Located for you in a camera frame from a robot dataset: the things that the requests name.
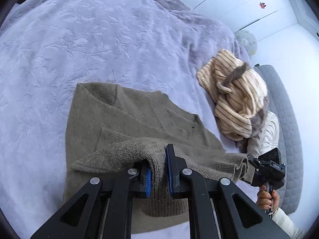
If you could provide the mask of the white right sleeve forearm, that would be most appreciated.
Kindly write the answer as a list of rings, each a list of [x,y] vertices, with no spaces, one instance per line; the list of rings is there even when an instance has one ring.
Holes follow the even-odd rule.
[[[273,214],[271,218],[284,232],[286,232],[291,239],[302,239],[304,234],[302,230],[298,229],[292,220],[289,218],[285,212],[278,208]]]

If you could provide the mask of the right hand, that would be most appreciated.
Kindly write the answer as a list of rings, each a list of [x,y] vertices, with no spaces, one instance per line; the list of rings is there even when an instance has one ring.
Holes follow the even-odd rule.
[[[280,196],[273,190],[271,193],[266,191],[266,186],[260,186],[259,192],[257,193],[256,205],[262,210],[270,210],[275,212],[279,207]]]

